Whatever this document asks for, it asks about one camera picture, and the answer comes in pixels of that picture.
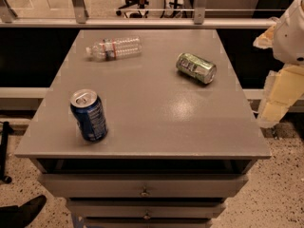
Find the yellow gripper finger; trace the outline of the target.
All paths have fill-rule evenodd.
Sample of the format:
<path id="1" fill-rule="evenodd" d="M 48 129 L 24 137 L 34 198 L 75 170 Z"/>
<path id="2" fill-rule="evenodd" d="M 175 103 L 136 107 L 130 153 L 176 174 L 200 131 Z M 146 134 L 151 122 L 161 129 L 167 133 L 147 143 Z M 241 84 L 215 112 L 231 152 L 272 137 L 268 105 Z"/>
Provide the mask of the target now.
<path id="1" fill-rule="evenodd" d="M 256 48 L 272 48 L 274 41 L 274 33 L 276 26 L 271 26 L 266 29 L 262 34 L 260 34 L 255 41 L 253 42 L 253 46 Z"/>
<path id="2" fill-rule="evenodd" d="M 304 66 L 285 65 L 279 72 L 271 70 L 258 107 L 258 125 L 274 127 L 303 94 Z"/>

